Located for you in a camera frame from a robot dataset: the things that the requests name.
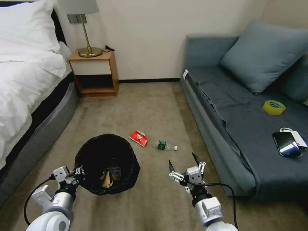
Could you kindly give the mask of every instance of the wooden nightstand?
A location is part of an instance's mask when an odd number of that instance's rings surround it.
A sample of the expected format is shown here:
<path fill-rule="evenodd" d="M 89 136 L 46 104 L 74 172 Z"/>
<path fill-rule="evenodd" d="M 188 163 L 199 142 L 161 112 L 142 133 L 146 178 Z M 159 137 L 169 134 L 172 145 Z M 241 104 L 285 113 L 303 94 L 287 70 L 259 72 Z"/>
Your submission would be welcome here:
<path fill-rule="evenodd" d="M 117 96 L 119 80 L 113 51 L 91 58 L 80 57 L 75 51 L 69 62 L 82 97 Z"/>

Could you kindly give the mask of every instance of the white power bank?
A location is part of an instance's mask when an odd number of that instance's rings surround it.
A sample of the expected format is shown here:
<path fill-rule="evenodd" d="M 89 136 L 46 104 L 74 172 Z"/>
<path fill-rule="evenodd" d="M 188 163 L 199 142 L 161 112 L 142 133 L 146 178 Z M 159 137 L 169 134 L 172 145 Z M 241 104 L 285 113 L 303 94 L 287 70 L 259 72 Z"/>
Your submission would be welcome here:
<path fill-rule="evenodd" d="M 293 131 L 291 128 L 280 128 L 279 132 L 291 132 L 298 147 L 300 149 L 307 148 L 307 144 L 305 143 L 305 141 L 303 140 L 303 138 L 300 136 L 300 134 L 297 131 Z"/>

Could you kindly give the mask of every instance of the trash bag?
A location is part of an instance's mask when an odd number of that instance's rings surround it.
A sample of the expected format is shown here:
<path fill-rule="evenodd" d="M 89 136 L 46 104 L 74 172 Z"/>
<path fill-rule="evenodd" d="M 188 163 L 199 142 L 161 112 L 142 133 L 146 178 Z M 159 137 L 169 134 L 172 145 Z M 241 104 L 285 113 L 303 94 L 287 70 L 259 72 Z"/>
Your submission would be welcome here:
<path fill-rule="evenodd" d="M 134 187 L 140 166 L 129 142 L 114 134 L 88 140 L 75 158 L 79 185 L 96 195 L 121 193 Z"/>

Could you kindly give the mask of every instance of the wall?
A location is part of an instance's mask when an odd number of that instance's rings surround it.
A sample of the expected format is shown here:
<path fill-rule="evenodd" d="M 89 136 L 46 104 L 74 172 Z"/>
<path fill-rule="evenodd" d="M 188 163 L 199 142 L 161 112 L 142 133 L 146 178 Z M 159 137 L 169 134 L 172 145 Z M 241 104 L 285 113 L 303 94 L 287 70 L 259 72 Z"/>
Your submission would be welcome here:
<path fill-rule="evenodd" d="M 262 20 L 292 28 L 308 28 L 307 0 L 269 0 Z"/>
<path fill-rule="evenodd" d="M 260 18 L 268 0 L 97 0 L 87 15 L 92 46 L 116 49 L 120 79 L 178 78 L 189 33 L 239 33 Z M 68 46 L 85 47 L 82 26 L 56 9 Z"/>

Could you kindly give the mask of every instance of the table lamp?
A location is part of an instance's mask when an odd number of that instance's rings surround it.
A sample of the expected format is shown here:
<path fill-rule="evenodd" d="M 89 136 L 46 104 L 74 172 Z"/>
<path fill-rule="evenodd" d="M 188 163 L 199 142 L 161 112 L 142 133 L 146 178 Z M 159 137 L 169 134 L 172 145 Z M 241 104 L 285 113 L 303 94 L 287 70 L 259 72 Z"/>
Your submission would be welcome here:
<path fill-rule="evenodd" d="M 78 54 L 81 57 L 95 57 L 102 54 L 102 49 L 97 47 L 91 47 L 84 26 L 84 21 L 81 17 L 82 14 L 92 14 L 99 12 L 96 0 L 58 0 L 59 9 L 66 14 L 79 14 L 84 31 L 84 35 L 87 41 L 87 48 L 78 50 Z"/>

